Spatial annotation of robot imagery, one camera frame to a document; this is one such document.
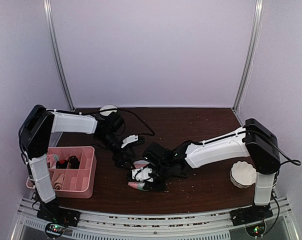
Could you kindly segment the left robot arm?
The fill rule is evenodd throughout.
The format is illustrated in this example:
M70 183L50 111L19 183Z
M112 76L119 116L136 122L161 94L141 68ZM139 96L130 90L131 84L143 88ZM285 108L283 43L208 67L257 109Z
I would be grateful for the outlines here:
M68 141L75 144L72 137L91 135L103 144L103 148L112 152L118 168L132 163L134 147L145 143L145 134L138 133L120 139L117 131L125 125L120 115L121 108L105 105L98 111L75 112L45 108L37 104L30 111L18 132L21 158L27 165L29 176L43 207L43 213L52 222L63 218L58 204L58 196L49 185L49 171L45 169L45 160L49 154L52 136L58 136L58 142Z

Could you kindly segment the pink sock with teal patches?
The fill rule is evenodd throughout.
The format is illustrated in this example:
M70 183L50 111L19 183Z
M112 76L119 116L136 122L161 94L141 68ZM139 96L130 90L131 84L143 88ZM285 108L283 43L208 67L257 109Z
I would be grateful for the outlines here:
M129 187L144 192L150 190L149 183L153 182L153 170L148 165L149 162L146 160L137 160L133 163L134 169L126 176Z

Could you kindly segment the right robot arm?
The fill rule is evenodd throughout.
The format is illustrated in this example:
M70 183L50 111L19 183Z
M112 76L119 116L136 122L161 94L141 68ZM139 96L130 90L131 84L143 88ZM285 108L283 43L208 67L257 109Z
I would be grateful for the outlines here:
M254 118L227 134L202 141L186 140L174 149L153 142L134 162L128 174L128 186L140 191L163 191L171 177L184 177L185 167L202 166L234 158L250 157L256 176L253 206L247 210L250 220L259 220L270 203L281 157L296 166L300 160L287 156L278 146L277 137Z

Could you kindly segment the brown beige argyle sock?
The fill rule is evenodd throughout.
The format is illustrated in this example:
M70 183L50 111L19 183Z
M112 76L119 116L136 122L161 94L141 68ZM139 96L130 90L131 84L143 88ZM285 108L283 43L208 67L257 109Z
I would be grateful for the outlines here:
M69 168L70 169L79 169L80 161L76 155L72 155L68 158Z

